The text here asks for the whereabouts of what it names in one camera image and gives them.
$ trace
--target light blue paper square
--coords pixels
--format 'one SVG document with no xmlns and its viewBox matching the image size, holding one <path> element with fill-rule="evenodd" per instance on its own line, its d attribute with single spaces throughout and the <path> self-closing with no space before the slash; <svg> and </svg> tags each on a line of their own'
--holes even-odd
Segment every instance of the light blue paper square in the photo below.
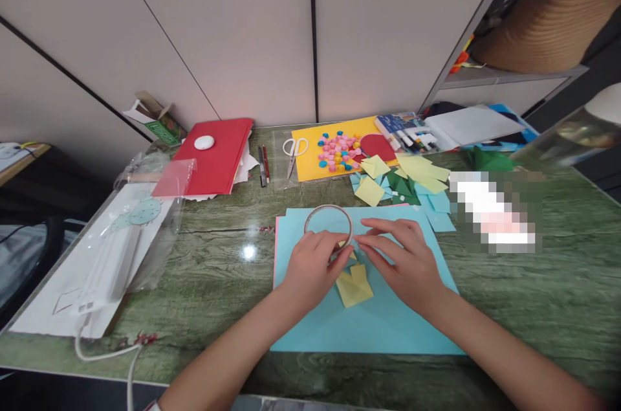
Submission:
<svg viewBox="0 0 621 411">
<path fill-rule="evenodd" d="M 451 201 L 449 201 L 446 192 L 440 191 L 438 194 L 428 194 L 427 197 L 436 212 L 451 213 Z"/>
<path fill-rule="evenodd" d="M 419 222 L 435 256 L 442 281 L 457 292 L 423 209 L 418 206 L 386 206 L 347 208 L 346 211 L 353 220 L 355 234 L 363 234 L 368 230 L 360 223 L 360 219 L 366 217 L 390 220 L 403 218 Z M 289 256 L 302 237 L 304 222 L 310 212 L 312 209 L 287 209 L 287 215 L 279 220 L 274 286 L 282 283 L 285 277 Z M 347 233 L 349 224 L 338 210 L 325 209 L 321 215 L 313 217 L 309 230 Z M 452 341 L 397 298 L 357 246 L 356 252 L 358 261 L 366 266 L 374 297 L 346 309 L 334 286 L 315 309 L 271 347 L 272 351 L 464 354 Z"/>
<path fill-rule="evenodd" d="M 429 219 L 429 223 L 433 227 L 433 231 L 438 233 L 455 231 L 455 225 L 453 225 L 451 217 L 444 212 L 436 212 L 431 205 L 430 197 L 429 195 L 420 195 L 419 201 Z"/>
</svg>

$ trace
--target white cable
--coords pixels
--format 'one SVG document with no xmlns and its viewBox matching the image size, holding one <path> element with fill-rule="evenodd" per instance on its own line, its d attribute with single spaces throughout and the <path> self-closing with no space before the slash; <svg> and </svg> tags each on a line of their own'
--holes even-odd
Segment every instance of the white cable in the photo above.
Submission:
<svg viewBox="0 0 621 411">
<path fill-rule="evenodd" d="M 110 359 L 113 357 L 121 356 L 130 351 L 136 351 L 136 355 L 134 359 L 131 360 L 131 364 L 129 365 L 129 373 L 127 374 L 127 411 L 133 411 L 134 409 L 134 397 L 133 397 L 133 380 L 134 380 L 134 371 L 136 370 L 136 362 L 138 360 L 138 356 L 142 351 L 143 345 L 142 343 L 136 343 L 133 346 L 125 348 L 124 350 L 115 351 L 114 353 L 103 354 L 99 356 L 85 356 L 82 348 L 80 347 L 80 339 L 82 337 L 82 330 L 89 324 L 91 319 L 91 313 L 86 314 L 84 323 L 78 328 L 78 332 L 76 333 L 76 340 L 74 342 L 76 356 L 84 362 L 92 362 L 92 361 L 100 361 L 102 359 Z"/>
<path fill-rule="evenodd" d="M 138 356 L 140 356 L 140 352 L 142 351 L 142 344 L 138 343 L 138 349 L 136 351 L 136 355 L 134 359 L 131 360 L 131 364 L 129 365 L 129 373 L 127 373 L 127 411 L 133 411 L 134 409 L 134 394 L 133 394 L 133 381 L 134 381 L 134 370 L 136 369 L 136 361 L 138 360 Z"/>
</svg>

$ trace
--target white round object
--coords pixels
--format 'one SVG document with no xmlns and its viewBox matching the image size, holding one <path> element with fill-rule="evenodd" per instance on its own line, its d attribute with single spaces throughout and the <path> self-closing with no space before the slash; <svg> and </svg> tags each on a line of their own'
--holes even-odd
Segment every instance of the white round object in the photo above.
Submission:
<svg viewBox="0 0 621 411">
<path fill-rule="evenodd" d="M 621 124 L 621 83 L 600 91 L 584 108 L 595 117 Z"/>
<path fill-rule="evenodd" d="M 198 150 L 205 150 L 212 147 L 214 142 L 215 141 L 212 136 L 201 136 L 194 141 L 194 147 Z"/>
</svg>

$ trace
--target scissors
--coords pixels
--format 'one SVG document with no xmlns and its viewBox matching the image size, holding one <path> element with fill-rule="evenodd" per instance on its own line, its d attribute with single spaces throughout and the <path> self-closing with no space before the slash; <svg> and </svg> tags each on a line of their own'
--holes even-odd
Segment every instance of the scissors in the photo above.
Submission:
<svg viewBox="0 0 621 411">
<path fill-rule="evenodd" d="M 287 150 L 285 149 L 285 146 L 290 141 L 293 141 L 293 144 L 291 144 L 291 150 L 287 152 Z M 300 143 L 302 141 L 306 142 L 306 147 L 304 148 L 302 152 L 300 152 Z M 305 153 L 308 150 L 308 148 L 309 148 L 309 142 L 304 138 L 300 138 L 298 140 L 291 138 L 285 141 L 285 143 L 283 144 L 283 152 L 286 153 L 290 157 L 289 168 L 287 168 L 287 179 L 291 178 L 291 172 L 293 172 L 293 164 L 296 162 L 296 157 L 298 155 L 302 155 L 303 153 Z"/>
</svg>

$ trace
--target white wall panel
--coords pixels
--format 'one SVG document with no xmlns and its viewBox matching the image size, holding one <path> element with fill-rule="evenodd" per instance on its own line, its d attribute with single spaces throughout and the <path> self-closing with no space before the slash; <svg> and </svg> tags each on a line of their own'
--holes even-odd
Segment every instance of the white wall panel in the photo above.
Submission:
<svg viewBox="0 0 621 411">
<path fill-rule="evenodd" d="M 320 121 L 416 111 L 481 0 L 316 0 Z"/>
<path fill-rule="evenodd" d="M 311 0 L 146 0 L 222 118 L 314 121 Z"/>
<path fill-rule="evenodd" d="M 143 0 L 0 0 L 0 14 L 117 111 L 144 89 L 187 128 L 217 119 Z"/>
<path fill-rule="evenodd" d="M 26 43 L 0 26 L 0 141 L 51 144 L 102 180 L 149 146 Z"/>
</svg>

